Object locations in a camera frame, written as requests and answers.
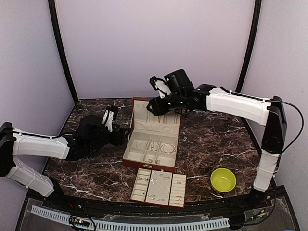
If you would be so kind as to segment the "red jewelry box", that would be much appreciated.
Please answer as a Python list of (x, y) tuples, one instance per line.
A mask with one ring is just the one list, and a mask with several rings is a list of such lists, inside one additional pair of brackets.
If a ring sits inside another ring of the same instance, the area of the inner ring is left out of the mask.
[[(146, 109), (149, 98), (132, 99), (131, 134), (122, 161), (131, 168), (175, 171), (180, 136), (181, 115), (173, 111), (154, 116)], [(138, 149), (137, 142), (147, 141), (146, 149)], [(160, 152), (162, 144), (176, 145), (171, 154)]]

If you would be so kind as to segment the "red jewelry tray insert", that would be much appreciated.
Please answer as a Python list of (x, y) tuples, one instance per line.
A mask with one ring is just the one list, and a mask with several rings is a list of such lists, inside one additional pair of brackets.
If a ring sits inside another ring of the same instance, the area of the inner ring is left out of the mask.
[(184, 174), (140, 168), (130, 199), (152, 205), (184, 208), (186, 182)]

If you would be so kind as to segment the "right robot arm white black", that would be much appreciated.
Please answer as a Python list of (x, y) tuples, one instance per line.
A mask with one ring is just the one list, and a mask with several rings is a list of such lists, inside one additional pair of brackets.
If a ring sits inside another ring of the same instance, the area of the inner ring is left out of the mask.
[(245, 204), (250, 209), (255, 209), (263, 203), (263, 193), (278, 172), (281, 157), (290, 147), (285, 143), (287, 119), (284, 107), (288, 105), (297, 110), (303, 124), (304, 117), (300, 109), (278, 96), (251, 96), (211, 84), (195, 87), (184, 69), (176, 70), (163, 78), (153, 76), (149, 83), (159, 93), (147, 105), (147, 110), (154, 116), (169, 112), (184, 117), (188, 112), (221, 114), (226, 118), (236, 119), (238, 123), (252, 121), (263, 126), (260, 161), (251, 188), (252, 193), (246, 197)]

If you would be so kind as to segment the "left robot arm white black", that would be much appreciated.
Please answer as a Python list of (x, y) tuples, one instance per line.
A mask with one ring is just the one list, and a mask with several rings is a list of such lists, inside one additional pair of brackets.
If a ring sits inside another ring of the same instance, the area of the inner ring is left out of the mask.
[(38, 192), (56, 209), (63, 210), (68, 206), (68, 199), (58, 182), (27, 166), (19, 157), (32, 155), (77, 161), (89, 158), (107, 144), (122, 145), (128, 133), (128, 129), (113, 123), (112, 116), (86, 116), (75, 132), (60, 136), (26, 133), (5, 122), (0, 127), (0, 175)]

